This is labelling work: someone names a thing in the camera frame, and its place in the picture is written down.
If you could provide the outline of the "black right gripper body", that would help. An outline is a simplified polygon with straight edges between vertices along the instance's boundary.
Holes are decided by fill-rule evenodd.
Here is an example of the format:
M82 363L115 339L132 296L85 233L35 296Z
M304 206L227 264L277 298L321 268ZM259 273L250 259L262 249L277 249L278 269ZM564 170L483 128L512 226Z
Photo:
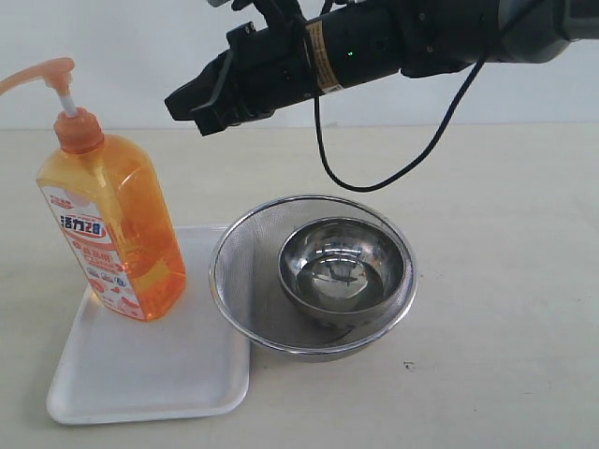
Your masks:
M226 33L229 49L212 98L245 97L275 110L317 98L315 50L304 24L282 33L251 22Z

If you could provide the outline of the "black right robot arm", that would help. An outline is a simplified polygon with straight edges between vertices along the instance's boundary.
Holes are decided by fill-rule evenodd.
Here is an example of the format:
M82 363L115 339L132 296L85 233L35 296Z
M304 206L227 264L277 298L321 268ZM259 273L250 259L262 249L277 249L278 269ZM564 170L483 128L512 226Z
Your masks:
M266 27L228 32L228 48L165 101L202 135L394 74L456 73L480 58L543 64L598 36L594 1L331 1L307 19L296 1L259 1Z

